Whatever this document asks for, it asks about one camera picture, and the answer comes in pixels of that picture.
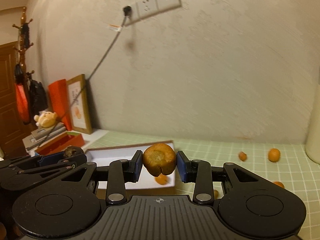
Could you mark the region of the peeled brown-orange fruit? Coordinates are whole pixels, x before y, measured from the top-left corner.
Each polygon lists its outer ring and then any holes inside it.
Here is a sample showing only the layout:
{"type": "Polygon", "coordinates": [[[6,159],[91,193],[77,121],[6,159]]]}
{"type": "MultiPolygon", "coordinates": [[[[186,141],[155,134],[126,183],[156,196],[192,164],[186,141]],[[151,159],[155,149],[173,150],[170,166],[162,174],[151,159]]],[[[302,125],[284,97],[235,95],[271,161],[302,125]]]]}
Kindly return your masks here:
{"type": "Polygon", "coordinates": [[[153,144],[143,152],[143,165],[154,177],[172,174],[176,164],[175,151],[165,143],[153,144]]]}

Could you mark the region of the red hanging bag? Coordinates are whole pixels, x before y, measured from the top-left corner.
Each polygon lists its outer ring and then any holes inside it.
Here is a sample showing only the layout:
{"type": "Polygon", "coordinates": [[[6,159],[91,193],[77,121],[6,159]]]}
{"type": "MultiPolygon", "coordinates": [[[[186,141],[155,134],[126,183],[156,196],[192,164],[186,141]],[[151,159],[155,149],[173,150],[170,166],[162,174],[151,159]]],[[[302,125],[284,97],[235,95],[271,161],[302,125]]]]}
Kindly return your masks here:
{"type": "Polygon", "coordinates": [[[27,83],[25,79],[25,74],[20,67],[20,64],[16,64],[14,69],[14,78],[15,78],[15,94],[16,94],[16,103],[17,110],[20,119],[22,122],[27,125],[30,123],[30,110],[29,110],[29,101],[28,101],[28,90],[27,83]]]}

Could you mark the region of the black hanging bag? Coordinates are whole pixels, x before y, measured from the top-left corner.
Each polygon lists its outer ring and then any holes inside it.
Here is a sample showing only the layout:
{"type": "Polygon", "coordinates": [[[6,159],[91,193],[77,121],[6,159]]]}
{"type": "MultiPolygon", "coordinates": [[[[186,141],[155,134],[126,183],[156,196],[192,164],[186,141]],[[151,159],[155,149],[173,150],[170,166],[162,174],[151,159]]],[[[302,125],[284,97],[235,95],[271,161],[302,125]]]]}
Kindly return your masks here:
{"type": "Polygon", "coordinates": [[[41,82],[35,80],[30,81],[29,99],[32,116],[48,108],[46,91],[41,82]]]}

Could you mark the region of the wooden coat rack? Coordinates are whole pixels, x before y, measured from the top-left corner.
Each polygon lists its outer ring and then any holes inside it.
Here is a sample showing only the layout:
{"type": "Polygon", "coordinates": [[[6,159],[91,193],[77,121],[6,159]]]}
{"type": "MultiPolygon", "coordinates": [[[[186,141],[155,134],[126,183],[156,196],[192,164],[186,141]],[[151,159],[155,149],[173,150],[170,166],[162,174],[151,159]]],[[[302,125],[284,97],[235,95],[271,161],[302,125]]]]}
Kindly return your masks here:
{"type": "Polygon", "coordinates": [[[32,76],[34,71],[27,72],[25,65],[25,53],[34,44],[30,42],[29,24],[33,21],[31,18],[27,21],[27,7],[22,8],[22,16],[20,25],[13,24],[12,27],[18,29],[18,39],[16,46],[13,49],[16,51],[16,66],[15,66],[15,82],[18,85],[24,85],[25,82],[32,76]]]}

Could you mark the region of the brown wooden door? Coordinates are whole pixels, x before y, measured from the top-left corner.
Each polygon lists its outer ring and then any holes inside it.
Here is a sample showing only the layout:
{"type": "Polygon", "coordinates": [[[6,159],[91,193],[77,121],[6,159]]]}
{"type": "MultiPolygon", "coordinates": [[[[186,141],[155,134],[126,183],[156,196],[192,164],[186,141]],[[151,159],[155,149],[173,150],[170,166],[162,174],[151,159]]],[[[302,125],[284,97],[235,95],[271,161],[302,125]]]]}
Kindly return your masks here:
{"type": "Polygon", "coordinates": [[[14,88],[16,63],[14,43],[1,45],[0,61],[0,129],[1,150],[5,159],[26,155],[22,141],[30,133],[28,125],[19,119],[14,88]]]}

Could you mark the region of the brown cardboard box white inside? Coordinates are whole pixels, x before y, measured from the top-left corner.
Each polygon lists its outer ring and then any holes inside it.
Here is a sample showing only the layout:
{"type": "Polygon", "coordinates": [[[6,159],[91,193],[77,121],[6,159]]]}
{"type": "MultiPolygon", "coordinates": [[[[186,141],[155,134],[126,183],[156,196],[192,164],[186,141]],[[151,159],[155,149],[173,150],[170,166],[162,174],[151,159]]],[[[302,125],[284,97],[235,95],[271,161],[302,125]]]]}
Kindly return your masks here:
{"type": "MultiPolygon", "coordinates": [[[[155,144],[155,142],[127,146],[91,148],[86,150],[85,155],[87,156],[87,160],[89,162],[95,162],[97,164],[97,167],[108,166],[115,160],[131,160],[137,151],[144,152],[153,144],[155,144]]],[[[125,183],[125,188],[127,190],[164,189],[166,187],[175,186],[175,172],[172,172],[172,174],[167,176],[166,184],[161,185],[157,183],[157,181],[151,174],[149,174],[141,161],[139,162],[139,165],[141,167],[139,180],[136,183],[125,183]]]]}

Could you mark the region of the plush toy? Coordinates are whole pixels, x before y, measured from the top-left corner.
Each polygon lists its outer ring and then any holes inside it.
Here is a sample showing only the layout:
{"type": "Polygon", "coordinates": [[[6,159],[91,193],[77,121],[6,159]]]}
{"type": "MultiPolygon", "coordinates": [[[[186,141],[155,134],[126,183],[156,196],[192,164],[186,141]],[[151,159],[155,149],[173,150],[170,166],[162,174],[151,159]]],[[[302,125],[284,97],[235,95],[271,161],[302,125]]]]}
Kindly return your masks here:
{"type": "Polygon", "coordinates": [[[40,115],[35,115],[34,120],[37,127],[50,128],[56,124],[57,114],[55,112],[45,111],[40,115]]]}

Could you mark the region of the red gift box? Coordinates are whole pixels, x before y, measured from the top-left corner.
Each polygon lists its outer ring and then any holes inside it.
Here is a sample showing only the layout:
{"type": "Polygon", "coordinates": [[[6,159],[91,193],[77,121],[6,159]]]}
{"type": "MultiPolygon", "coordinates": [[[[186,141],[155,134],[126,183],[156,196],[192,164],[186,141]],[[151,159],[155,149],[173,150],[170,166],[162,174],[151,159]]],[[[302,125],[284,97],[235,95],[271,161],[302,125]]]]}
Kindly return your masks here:
{"type": "Polygon", "coordinates": [[[35,153],[37,153],[38,155],[50,155],[53,153],[61,152],[68,146],[82,147],[84,146],[84,144],[85,141],[82,137],[82,134],[69,134],[66,132],[37,148],[35,150],[35,153]]]}

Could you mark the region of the tiny orange kumquat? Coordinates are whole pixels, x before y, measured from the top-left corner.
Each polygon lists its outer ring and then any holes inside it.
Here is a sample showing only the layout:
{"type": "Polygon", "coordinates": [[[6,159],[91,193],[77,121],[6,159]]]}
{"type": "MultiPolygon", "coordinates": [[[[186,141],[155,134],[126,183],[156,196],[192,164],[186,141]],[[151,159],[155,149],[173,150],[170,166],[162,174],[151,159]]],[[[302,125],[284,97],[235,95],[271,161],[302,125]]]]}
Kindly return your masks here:
{"type": "Polygon", "coordinates": [[[245,153],[245,152],[240,152],[239,154],[238,154],[238,157],[239,157],[239,159],[241,160],[241,161],[246,161],[247,160],[247,154],[245,153]]]}

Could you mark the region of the small orange tangerine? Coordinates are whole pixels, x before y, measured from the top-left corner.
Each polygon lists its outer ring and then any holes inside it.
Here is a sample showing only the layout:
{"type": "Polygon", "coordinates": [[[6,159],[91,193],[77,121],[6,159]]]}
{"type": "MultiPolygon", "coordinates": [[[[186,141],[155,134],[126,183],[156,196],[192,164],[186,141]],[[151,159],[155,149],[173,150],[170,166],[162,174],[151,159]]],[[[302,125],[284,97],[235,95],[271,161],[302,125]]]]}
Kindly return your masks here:
{"type": "Polygon", "coordinates": [[[276,163],[280,160],[281,157],[281,152],[277,148],[272,148],[268,152],[268,160],[276,163]]]}

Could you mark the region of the dark brown round fruit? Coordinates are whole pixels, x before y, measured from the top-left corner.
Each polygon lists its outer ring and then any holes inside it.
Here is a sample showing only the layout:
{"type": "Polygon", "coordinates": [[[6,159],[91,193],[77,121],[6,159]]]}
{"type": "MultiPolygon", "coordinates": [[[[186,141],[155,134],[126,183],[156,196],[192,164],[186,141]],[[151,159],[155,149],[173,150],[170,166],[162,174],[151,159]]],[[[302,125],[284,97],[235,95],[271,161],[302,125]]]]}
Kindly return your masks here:
{"type": "Polygon", "coordinates": [[[69,158],[73,157],[81,152],[81,149],[76,147],[76,146],[68,146],[64,152],[63,152],[63,157],[64,158],[69,158]]]}

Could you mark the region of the wooden picture frame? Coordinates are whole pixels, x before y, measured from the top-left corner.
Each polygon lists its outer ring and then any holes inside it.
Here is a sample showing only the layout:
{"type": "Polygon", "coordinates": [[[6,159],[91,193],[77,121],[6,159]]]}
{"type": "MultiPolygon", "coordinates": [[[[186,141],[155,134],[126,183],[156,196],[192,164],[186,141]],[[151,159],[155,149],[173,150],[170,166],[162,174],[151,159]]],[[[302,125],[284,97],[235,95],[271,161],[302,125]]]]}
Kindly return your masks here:
{"type": "Polygon", "coordinates": [[[67,81],[69,115],[74,131],[92,134],[89,116],[85,75],[78,75],[67,81]]]}

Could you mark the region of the black power plug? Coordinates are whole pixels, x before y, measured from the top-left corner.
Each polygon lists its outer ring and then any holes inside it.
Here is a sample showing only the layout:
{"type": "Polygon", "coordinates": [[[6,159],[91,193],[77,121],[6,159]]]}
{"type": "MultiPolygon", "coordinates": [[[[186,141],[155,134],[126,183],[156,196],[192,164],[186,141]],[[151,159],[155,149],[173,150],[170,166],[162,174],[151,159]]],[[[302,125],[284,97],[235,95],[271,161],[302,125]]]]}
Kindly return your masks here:
{"type": "Polygon", "coordinates": [[[124,16],[129,17],[131,15],[131,11],[132,11],[131,6],[127,5],[123,7],[124,16]]]}

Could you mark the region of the cream thermos jug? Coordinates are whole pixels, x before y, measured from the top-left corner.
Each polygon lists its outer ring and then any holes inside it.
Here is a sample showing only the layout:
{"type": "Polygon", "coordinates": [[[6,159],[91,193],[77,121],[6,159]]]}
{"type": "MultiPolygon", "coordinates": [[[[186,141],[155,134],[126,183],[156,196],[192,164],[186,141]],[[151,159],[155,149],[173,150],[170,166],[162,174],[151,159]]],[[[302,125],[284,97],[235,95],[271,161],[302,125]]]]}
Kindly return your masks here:
{"type": "Polygon", "coordinates": [[[314,162],[320,162],[320,91],[319,84],[315,92],[315,100],[311,112],[310,126],[306,140],[305,151],[314,162]]]}

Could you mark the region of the stack of books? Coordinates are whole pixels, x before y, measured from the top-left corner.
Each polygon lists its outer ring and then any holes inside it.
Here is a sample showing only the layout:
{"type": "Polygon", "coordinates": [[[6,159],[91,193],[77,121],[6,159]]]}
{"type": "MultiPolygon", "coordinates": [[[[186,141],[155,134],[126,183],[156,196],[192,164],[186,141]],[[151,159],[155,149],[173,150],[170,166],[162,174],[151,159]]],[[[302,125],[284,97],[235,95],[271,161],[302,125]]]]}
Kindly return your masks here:
{"type": "Polygon", "coordinates": [[[26,151],[28,152],[39,146],[42,142],[44,142],[44,140],[48,141],[66,131],[66,127],[61,122],[58,123],[55,128],[44,128],[40,126],[38,129],[32,131],[31,135],[23,138],[22,141],[26,151]]]}

